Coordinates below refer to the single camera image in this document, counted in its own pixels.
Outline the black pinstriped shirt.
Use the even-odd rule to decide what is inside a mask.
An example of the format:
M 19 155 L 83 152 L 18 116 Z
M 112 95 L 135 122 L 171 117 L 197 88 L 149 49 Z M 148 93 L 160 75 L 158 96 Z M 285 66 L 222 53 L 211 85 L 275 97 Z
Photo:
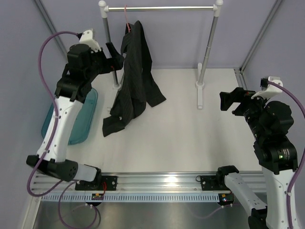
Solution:
M 125 54 L 122 87 L 110 111 L 104 118 L 104 137 L 123 130 L 131 120 L 139 117 L 146 106 L 155 107 L 166 101 L 152 76 L 152 58 L 140 21 L 129 24 L 122 40 L 121 54 Z

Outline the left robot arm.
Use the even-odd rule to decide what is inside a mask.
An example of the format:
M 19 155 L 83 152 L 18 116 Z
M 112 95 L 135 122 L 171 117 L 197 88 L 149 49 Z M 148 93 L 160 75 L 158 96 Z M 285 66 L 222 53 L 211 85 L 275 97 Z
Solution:
M 76 44 L 67 53 L 61 79 L 52 96 L 53 114 L 41 147 L 35 155 L 27 157 L 26 163 L 33 168 L 31 175 L 39 171 L 60 182 L 83 182 L 91 190 L 102 186 L 101 170 L 66 158 L 68 141 L 75 120 L 83 107 L 93 80 L 100 74 L 118 71 L 124 58 L 112 42 L 106 44 L 110 58 L 103 50 L 94 51 L 87 44 Z

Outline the pink wire hanger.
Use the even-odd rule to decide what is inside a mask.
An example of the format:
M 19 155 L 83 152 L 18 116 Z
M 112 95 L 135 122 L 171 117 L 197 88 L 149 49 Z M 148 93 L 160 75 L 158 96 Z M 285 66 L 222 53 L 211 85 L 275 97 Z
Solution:
M 128 33 L 130 33 L 131 27 L 130 27 L 130 24 L 129 24 L 129 21 L 128 21 L 128 16 L 127 16 L 127 5 L 124 6 L 124 16 L 125 16 L 125 20 L 126 20 L 126 26 L 127 26 L 127 29 L 128 29 Z

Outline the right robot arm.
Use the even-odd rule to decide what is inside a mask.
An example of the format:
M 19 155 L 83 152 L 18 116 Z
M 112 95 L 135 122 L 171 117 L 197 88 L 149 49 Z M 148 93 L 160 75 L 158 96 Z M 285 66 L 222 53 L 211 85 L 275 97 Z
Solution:
M 295 176 L 298 164 L 295 146 L 287 138 L 294 120 L 291 109 L 280 101 L 268 101 L 254 91 L 241 87 L 220 93 L 220 109 L 243 116 L 255 138 L 254 153 L 265 178 L 267 202 L 264 203 L 243 181 L 235 166 L 224 166 L 216 172 L 216 185 L 229 189 L 245 209 L 252 229 L 300 229 L 295 208 Z

